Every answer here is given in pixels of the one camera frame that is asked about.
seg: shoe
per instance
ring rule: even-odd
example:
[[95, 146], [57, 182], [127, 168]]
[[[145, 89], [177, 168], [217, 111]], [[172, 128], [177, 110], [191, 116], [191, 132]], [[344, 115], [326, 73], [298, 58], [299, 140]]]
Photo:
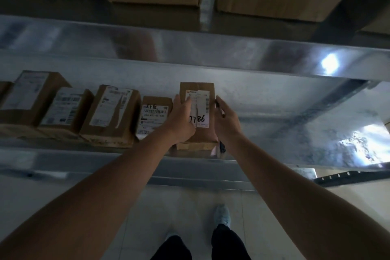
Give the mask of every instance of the shoe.
[[174, 232], [174, 231], [169, 231], [169, 232], [167, 233], [167, 236], [165, 237], [165, 241], [167, 241], [168, 238], [170, 238], [171, 236], [175, 236], [175, 235], [177, 235], [178, 237], [180, 237], [176, 232]]
[[219, 224], [226, 225], [228, 228], [230, 228], [230, 212], [226, 205], [219, 205], [215, 209], [214, 213], [214, 223], [215, 227], [217, 227]]

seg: white label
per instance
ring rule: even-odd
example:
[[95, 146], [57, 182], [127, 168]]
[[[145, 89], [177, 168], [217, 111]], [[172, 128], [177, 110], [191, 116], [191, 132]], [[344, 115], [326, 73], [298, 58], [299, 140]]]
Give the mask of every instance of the white label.
[[197, 92], [197, 127], [208, 128], [210, 123], [210, 92]]
[[114, 115], [115, 108], [118, 106], [120, 101], [119, 108], [119, 119], [116, 128], [119, 126], [120, 121], [122, 120], [124, 111], [129, 103], [133, 90], [127, 88], [116, 88], [114, 86], [107, 86], [104, 91], [103, 96], [100, 99], [99, 105], [96, 107], [95, 113], [92, 116], [92, 119], [89, 125], [94, 125], [97, 127], [107, 127]]
[[168, 117], [168, 106], [142, 105], [136, 136], [142, 140], [155, 128], [163, 124]]
[[84, 94], [83, 88], [61, 88], [42, 119], [42, 125], [70, 125]]
[[197, 113], [197, 92], [198, 91], [191, 91], [191, 90], [186, 90], [186, 97], [184, 100], [187, 100], [188, 97], [191, 98], [191, 113], [190, 113], [190, 119], [188, 122], [192, 123], [196, 127], [196, 118], [198, 116]]
[[186, 90], [186, 99], [191, 97], [189, 122], [195, 127], [208, 128], [210, 123], [210, 92]]
[[23, 72], [12, 87], [1, 110], [30, 110], [48, 76], [48, 72]]

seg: bright light spot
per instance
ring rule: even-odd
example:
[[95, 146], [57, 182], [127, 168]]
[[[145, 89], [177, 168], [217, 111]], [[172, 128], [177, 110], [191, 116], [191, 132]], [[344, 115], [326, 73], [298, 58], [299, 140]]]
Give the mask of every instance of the bright light spot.
[[340, 64], [335, 54], [329, 54], [321, 61], [321, 66], [325, 73], [330, 75], [339, 68]]

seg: dark pants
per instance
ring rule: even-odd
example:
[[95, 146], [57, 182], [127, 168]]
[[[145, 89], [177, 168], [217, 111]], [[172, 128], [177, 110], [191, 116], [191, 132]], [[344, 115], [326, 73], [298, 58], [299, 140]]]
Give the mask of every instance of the dark pants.
[[[239, 236], [227, 226], [219, 224], [211, 238], [212, 260], [249, 259]], [[171, 236], [154, 254], [151, 260], [192, 260], [191, 252], [178, 235]]]

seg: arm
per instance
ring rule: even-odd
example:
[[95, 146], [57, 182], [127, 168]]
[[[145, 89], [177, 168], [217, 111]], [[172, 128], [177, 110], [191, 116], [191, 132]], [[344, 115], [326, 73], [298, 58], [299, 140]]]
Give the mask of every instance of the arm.
[[241, 132], [219, 97], [215, 130], [306, 259], [390, 259], [390, 233], [337, 195], [295, 173]]
[[162, 126], [25, 221], [0, 243], [0, 258], [100, 259], [163, 155], [195, 133], [190, 110], [177, 95]]

